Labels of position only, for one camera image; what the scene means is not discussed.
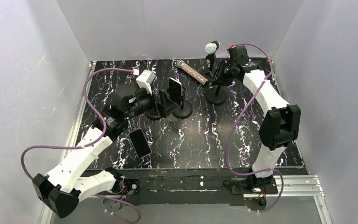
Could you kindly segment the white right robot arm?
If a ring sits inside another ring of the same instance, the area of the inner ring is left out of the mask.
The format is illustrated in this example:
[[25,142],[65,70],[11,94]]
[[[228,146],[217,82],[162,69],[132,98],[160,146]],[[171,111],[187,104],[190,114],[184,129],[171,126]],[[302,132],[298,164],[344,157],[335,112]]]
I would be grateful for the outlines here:
[[271,59],[266,57],[270,71],[265,74],[258,62],[250,61],[247,46],[246,43],[236,44],[227,49],[229,58],[219,64],[214,80],[218,84],[224,85],[225,81],[238,79],[252,93],[252,98],[235,120],[230,136],[235,131],[245,111],[254,101],[260,105],[263,111],[264,119],[259,130],[262,146],[249,172],[238,173],[231,168],[228,148],[225,148],[223,154],[227,169],[235,176],[240,177],[240,182],[236,184],[236,187],[252,191],[253,189],[263,189],[272,183],[274,169],[279,157],[289,143],[295,141],[298,137],[301,109],[282,98],[270,83],[269,78],[275,72]]

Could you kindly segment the black microphone stand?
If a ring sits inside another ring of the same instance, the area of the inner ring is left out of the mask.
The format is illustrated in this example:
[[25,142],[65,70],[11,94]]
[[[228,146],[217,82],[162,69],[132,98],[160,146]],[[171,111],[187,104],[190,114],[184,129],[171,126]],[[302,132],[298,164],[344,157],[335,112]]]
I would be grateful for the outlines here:
[[[220,47],[220,42],[219,41],[212,41],[212,42],[214,42],[214,43],[216,43],[218,45],[218,48],[217,48],[217,50],[218,50],[219,47]],[[214,62],[215,62],[216,58],[217,58],[216,57],[216,52],[214,54],[212,54],[212,55],[207,54],[207,56],[206,56],[206,60],[209,61],[209,65],[204,70],[205,71],[204,73],[205,73],[205,75],[207,77],[212,77],[213,76],[213,65],[214,65]]]

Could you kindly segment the white microphone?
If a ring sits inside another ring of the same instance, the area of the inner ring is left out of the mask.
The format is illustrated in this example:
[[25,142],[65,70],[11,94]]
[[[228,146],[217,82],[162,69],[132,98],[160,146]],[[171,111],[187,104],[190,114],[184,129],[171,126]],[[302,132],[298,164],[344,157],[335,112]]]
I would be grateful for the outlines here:
[[216,52],[218,48],[218,45],[214,42],[211,42],[211,43],[208,43],[206,46],[205,46],[205,52],[208,54],[208,55],[212,55]]

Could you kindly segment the aluminium rail frame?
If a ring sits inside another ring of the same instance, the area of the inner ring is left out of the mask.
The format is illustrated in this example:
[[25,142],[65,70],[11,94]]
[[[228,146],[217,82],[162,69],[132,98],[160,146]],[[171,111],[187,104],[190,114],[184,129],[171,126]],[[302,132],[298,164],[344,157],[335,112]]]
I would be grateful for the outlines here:
[[[200,85],[176,66],[176,60],[148,60],[132,64],[131,69],[123,63],[113,65],[98,64],[94,74],[97,79],[105,80],[110,87],[109,94],[101,94],[96,108],[103,111],[111,104],[113,92],[122,84],[138,87],[136,78],[144,71],[154,71],[156,76],[151,84],[152,93],[159,90],[168,92],[170,77],[181,82],[186,100],[193,106],[193,112],[186,119],[178,119],[171,114],[160,120],[150,120],[145,114],[129,120],[128,128],[103,152],[92,161],[81,175],[81,179],[100,173],[107,168],[120,169],[174,169],[174,168],[225,168],[224,152],[228,148],[231,168],[238,173],[248,173],[261,149],[259,130],[264,119],[260,105],[254,101],[245,111],[233,134],[230,131],[242,109],[252,98],[251,91],[241,81],[234,79],[230,86],[223,86],[227,99],[224,104],[212,105],[206,101],[209,84]],[[151,154],[138,158],[131,143],[129,133],[142,129],[151,148]],[[324,195],[318,177],[315,175],[287,175],[286,171],[274,169],[273,180],[279,176],[278,193],[263,195],[263,199],[276,196]],[[124,203],[131,205],[126,193],[136,189],[129,186],[124,178],[121,193],[104,191],[98,194],[102,198],[124,196]]]

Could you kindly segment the black phone stand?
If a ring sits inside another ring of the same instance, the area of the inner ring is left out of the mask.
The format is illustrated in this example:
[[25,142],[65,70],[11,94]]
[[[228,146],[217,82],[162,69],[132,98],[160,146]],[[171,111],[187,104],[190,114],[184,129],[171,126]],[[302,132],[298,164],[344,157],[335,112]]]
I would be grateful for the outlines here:
[[210,88],[206,92],[206,100],[213,105],[222,105],[227,99],[226,92],[222,89],[222,85],[215,82],[209,83]]
[[153,120],[153,121],[160,120],[162,118],[160,115],[158,115],[158,113],[156,113],[156,112],[154,112],[152,110],[146,111],[145,116],[148,119]]
[[191,116],[192,112],[192,104],[186,100],[185,93],[182,93],[180,97],[180,106],[173,111],[173,116],[178,119],[186,119]]

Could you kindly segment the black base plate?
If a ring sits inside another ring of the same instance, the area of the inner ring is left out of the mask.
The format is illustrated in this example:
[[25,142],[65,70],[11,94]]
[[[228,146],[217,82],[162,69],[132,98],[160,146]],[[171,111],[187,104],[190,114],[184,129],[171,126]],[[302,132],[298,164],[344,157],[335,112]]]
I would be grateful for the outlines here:
[[271,196],[278,193],[279,176],[264,187],[251,190],[245,177],[225,168],[120,169],[126,183],[136,184],[126,193],[134,205],[230,204],[242,206],[243,196]]

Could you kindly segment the glitter handheld microphone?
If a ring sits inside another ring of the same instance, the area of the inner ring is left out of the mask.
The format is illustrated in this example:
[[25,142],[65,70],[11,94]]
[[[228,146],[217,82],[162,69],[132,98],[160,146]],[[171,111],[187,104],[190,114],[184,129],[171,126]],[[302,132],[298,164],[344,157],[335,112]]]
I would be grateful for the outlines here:
[[176,66],[182,69],[188,75],[190,75],[196,81],[198,81],[201,85],[206,85],[209,82],[209,80],[206,77],[202,76],[199,72],[197,72],[195,69],[190,67],[183,60],[177,60]]

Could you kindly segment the black smartphone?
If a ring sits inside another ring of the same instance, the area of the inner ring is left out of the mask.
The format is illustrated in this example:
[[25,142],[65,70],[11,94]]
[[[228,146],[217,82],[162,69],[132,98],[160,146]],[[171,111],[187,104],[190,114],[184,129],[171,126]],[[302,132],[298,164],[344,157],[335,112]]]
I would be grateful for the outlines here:
[[144,158],[151,154],[151,148],[142,129],[129,133],[129,137],[138,158]]
[[168,79],[169,88],[168,94],[172,102],[181,105],[183,88],[179,80],[170,77]]

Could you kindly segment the black phone stand front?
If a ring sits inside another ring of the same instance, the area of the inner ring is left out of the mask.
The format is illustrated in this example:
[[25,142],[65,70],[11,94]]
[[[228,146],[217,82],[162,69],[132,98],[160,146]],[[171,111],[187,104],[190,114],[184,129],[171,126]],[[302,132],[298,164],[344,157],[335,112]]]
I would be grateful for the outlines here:
[[158,113],[156,113],[156,112],[154,112],[152,110],[146,111],[145,116],[148,119],[153,120],[153,121],[160,120],[162,118],[160,115],[158,115]]

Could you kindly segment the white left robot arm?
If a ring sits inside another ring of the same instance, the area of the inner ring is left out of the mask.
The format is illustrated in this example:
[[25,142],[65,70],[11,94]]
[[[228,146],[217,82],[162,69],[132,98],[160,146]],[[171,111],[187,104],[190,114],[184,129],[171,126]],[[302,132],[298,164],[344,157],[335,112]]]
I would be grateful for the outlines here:
[[104,107],[84,138],[47,174],[33,179],[38,198],[59,218],[71,214],[78,204],[100,192],[121,193],[124,175],[114,168],[81,179],[81,175],[99,154],[109,147],[129,126],[129,120],[146,114],[160,119],[170,116],[179,99],[164,90],[157,95],[132,84],[120,85],[112,94],[111,104]]

